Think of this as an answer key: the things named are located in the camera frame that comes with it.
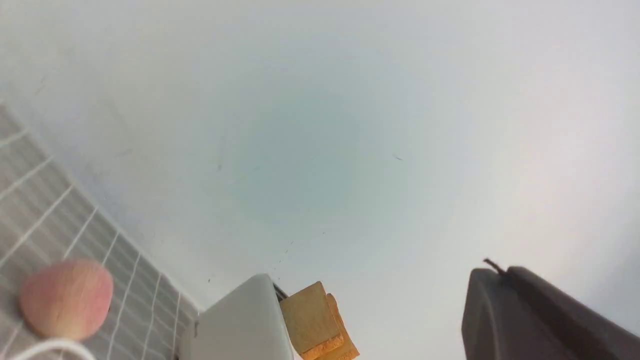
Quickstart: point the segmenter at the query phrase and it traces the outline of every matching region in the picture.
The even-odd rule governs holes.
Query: grout line
[[[0,148],[9,145],[10,143],[18,140],[19,138],[23,137],[24,135],[27,135],[28,133],[29,131],[27,129],[23,129],[13,135],[7,136],[6,138],[0,140]]]
[[[49,206],[49,209],[47,209],[47,211],[45,211],[42,214],[42,216],[29,228],[29,230],[27,230],[15,244],[13,244],[13,246],[9,249],[9,251],[7,251],[6,254],[0,259],[0,266],[4,265],[4,262],[11,255],[13,255],[13,253],[18,249],[18,247],[20,247],[20,245],[22,245],[25,242],[25,240],[29,238],[29,236],[31,236],[31,233],[33,233],[33,231],[35,231],[35,229],[38,226],[40,226],[40,224],[42,224],[44,219],[47,218],[49,214],[53,212],[53,209],[55,209],[56,206],[58,206],[58,204],[62,201],[62,199],[64,199],[65,196],[67,196],[67,194],[71,191],[71,189],[73,189],[73,186],[69,185],[67,190],[65,190],[65,192],[63,192],[62,195],[58,197],[58,200],[56,200],[53,204],[51,204],[51,206]]]
[[[96,211],[98,211],[97,206],[95,207],[95,209],[93,209],[93,213],[91,213],[91,215],[86,219],[86,221],[84,222],[84,225],[82,225],[82,228],[80,228],[80,231],[78,231],[78,235],[76,235],[76,237],[74,238],[74,241],[71,242],[71,245],[69,245],[69,248],[67,249],[67,251],[65,251],[65,255],[62,257],[63,259],[66,259],[67,256],[69,256],[71,249],[74,248],[74,245],[78,242],[78,239],[80,239],[80,237],[84,233],[86,226],[89,225],[89,222],[91,221],[91,219],[93,219],[93,216],[95,215]]]
[[[175,306],[175,321],[173,322],[173,354],[175,355],[175,338],[176,331],[178,329],[178,312],[180,311],[180,298],[182,297],[182,293],[178,293],[178,304]]]
[[[138,262],[140,261],[140,253],[138,253],[138,258],[136,259],[136,264],[133,266],[133,271],[131,272],[131,278],[129,279],[129,285],[127,285],[127,290],[124,292],[124,296],[122,297],[122,306],[120,307],[120,311],[118,312],[118,318],[116,319],[116,325],[113,328],[113,333],[111,334],[111,341],[109,342],[109,350],[107,351],[107,360],[111,360],[111,349],[113,349],[113,342],[116,337],[116,332],[118,331],[118,327],[120,326],[120,317],[122,316],[122,310],[124,310],[125,301],[127,300],[127,295],[129,294],[129,290],[131,289],[131,283],[133,282],[133,277],[136,275],[136,268],[138,267]]]
[[[8,188],[1,191],[0,200],[2,200],[5,196],[7,196],[7,194],[12,192],[18,186],[22,185],[26,179],[29,179],[33,174],[37,173],[41,168],[44,168],[49,162],[51,162],[52,159],[53,157],[49,156],[45,161],[41,162],[35,168],[32,168],[26,174],[20,177],[18,180],[14,181],[13,184],[9,185]]]
[[[109,250],[107,250],[107,254],[104,256],[104,260],[102,260],[102,264],[104,265],[104,263],[107,262],[107,258],[109,258],[109,255],[111,254],[111,249],[113,249],[113,245],[115,245],[116,243],[116,239],[118,238],[118,232],[116,231],[116,236],[113,237],[113,241],[111,242],[111,246],[109,247]]]
[[[145,358],[145,354],[147,353],[147,344],[149,343],[149,336],[151,335],[151,329],[154,326],[154,319],[156,316],[154,315],[154,306],[156,305],[156,295],[158,294],[158,287],[160,285],[160,273],[158,273],[158,280],[156,281],[156,293],[154,294],[154,299],[151,302],[151,322],[149,323],[149,329],[147,329],[147,336],[145,337],[145,347],[142,350],[142,359]]]

